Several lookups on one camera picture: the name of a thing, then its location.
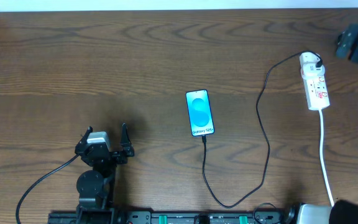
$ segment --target white power cord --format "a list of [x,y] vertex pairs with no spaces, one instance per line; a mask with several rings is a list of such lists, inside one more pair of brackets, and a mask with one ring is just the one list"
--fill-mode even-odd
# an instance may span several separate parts
[[333,195],[331,193],[331,188],[329,187],[329,182],[327,178],[327,171],[326,171],[326,165],[324,163],[324,151],[323,151],[323,142],[324,142],[324,119],[323,119],[323,112],[321,110],[318,110],[318,113],[320,114],[320,163],[321,163],[321,170],[323,170],[323,176],[324,176],[324,182],[326,184],[327,193],[329,197],[329,202],[331,203],[331,206],[334,206],[334,199]]

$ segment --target blue phone screen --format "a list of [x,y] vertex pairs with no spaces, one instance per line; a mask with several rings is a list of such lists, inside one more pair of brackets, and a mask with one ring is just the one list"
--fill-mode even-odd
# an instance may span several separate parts
[[209,106],[208,92],[206,90],[188,92],[186,93],[186,100],[191,134],[193,136],[213,134],[215,130],[211,107]]

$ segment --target white backdrop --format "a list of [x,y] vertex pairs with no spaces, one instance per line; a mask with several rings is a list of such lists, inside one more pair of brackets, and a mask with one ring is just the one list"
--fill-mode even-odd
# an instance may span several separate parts
[[358,0],[0,0],[0,12],[358,7]]

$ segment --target black cable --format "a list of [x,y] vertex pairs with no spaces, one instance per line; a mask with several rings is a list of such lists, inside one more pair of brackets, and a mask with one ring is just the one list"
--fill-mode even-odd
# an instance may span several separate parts
[[254,192],[256,192],[257,190],[259,190],[261,188],[261,186],[264,184],[265,182],[265,177],[266,177],[266,171],[267,171],[267,164],[269,163],[269,157],[270,157],[270,143],[269,143],[269,140],[267,139],[267,135],[266,135],[266,132],[265,132],[265,129],[264,129],[264,126],[262,125],[262,120],[260,119],[260,115],[259,115],[259,109],[258,109],[258,106],[259,106],[259,100],[260,100],[260,97],[262,96],[262,94],[264,93],[265,89],[266,89],[266,85],[267,85],[267,80],[269,78],[269,75],[270,75],[270,72],[273,70],[273,68],[279,66],[280,64],[282,64],[283,62],[287,61],[288,59],[291,59],[297,55],[300,55],[300,54],[303,54],[303,53],[306,53],[306,52],[310,52],[314,55],[316,55],[320,61],[316,64],[316,67],[321,67],[322,64],[323,64],[323,59],[316,53],[312,52],[311,50],[304,50],[304,51],[301,51],[301,52],[298,52],[296,54],[293,54],[289,57],[287,57],[286,59],[282,60],[281,62],[278,62],[277,64],[273,65],[269,71],[267,72],[266,74],[266,79],[265,79],[265,84],[264,84],[264,87],[262,88],[262,90],[260,91],[259,93],[259,96],[258,96],[258,99],[256,101],[256,114],[258,115],[258,120],[259,120],[259,124],[260,124],[260,128],[265,136],[265,139],[266,139],[266,143],[267,143],[267,156],[266,156],[266,163],[265,163],[265,168],[264,168],[264,174],[262,176],[262,181],[260,182],[259,186],[257,186],[254,190],[251,190],[248,194],[246,194],[245,196],[243,196],[238,202],[234,203],[233,205],[224,205],[222,202],[220,202],[218,200],[218,198],[216,198],[215,194],[212,192],[211,190],[211,187],[209,186],[208,184],[208,181],[206,180],[206,177],[205,177],[205,170],[204,170],[204,167],[205,167],[205,158],[206,158],[206,136],[203,135],[202,138],[203,138],[203,143],[204,143],[204,160],[203,160],[203,178],[204,178],[204,182],[209,190],[209,192],[211,193],[212,197],[215,199],[215,201],[222,207],[224,208],[234,208],[235,206],[237,206],[238,204],[240,204],[244,199],[246,199],[248,196],[252,195]]
[[[260,205],[258,205],[258,206],[255,208],[254,212],[252,212],[252,218],[254,218],[254,220],[255,220],[257,223],[259,223],[259,224],[262,224],[262,223],[259,221],[258,218],[255,217],[255,213],[256,213],[256,210],[258,210],[258,208],[260,208],[260,207],[262,207],[262,206],[264,206],[264,205],[271,205],[271,206],[273,206],[273,208],[277,211],[276,206],[274,206],[272,203],[265,202],[265,203],[261,203]],[[278,222],[273,223],[273,224],[278,224],[278,223],[280,223],[280,222],[281,222],[281,217],[279,218],[279,221],[278,221]]]
[[41,181],[43,181],[45,178],[49,177],[50,175],[58,172],[59,170],[63,169],[64,167],[66,167],[68,164],[70,164],[71,162],[73,162],[79,155],[75,155],[74,157],[72,157],[69,161],[67,161],[66,163],[64,163],[63,165],[61,165],[60,167],[57,167],[56,169],[50,171],[49,173],[45,174],[43,177],[41,177],[39,180],[35,181],[34,184],[31,185],[31,187],[29,187],[27,189],[27,191],[24,193],[24,195],[22,196],[22,198],[20,198],[19,203],[17,203],[17,207],[16,207],[16,222],[17,224],[21,224],[20,222],[20,218],[19,218],[19,211],[20,211],[20,207],[23,203],[23,200],[25,199],[25,197],[30,193],[30,191],[37,185],[39,184]]

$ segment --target wooden table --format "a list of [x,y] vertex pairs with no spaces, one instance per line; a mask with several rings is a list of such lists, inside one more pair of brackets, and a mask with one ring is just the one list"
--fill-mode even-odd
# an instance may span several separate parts
[[[358,203],[358,65],[334,57],[358,9],[0,13],[0,223],[40,176],[74,156],[91,125],[115,149],[126,122],[136,156],[119,166],[116,202],[154,210],[224,210],[201,176],[185,92],[209,90],[216,132],[206,175],[224,203],[262,178],[267,145],[255,101],[267,70],[301,50],[321,54],[331,106],[323,111],[334,198]],[[265,183],[233,210],[262,202],[328,205],[319,116],[306,105],[294,58],[270,75],[260,114],[272,145]],[[74,210],[81,160],[25,199],[23,223]]]

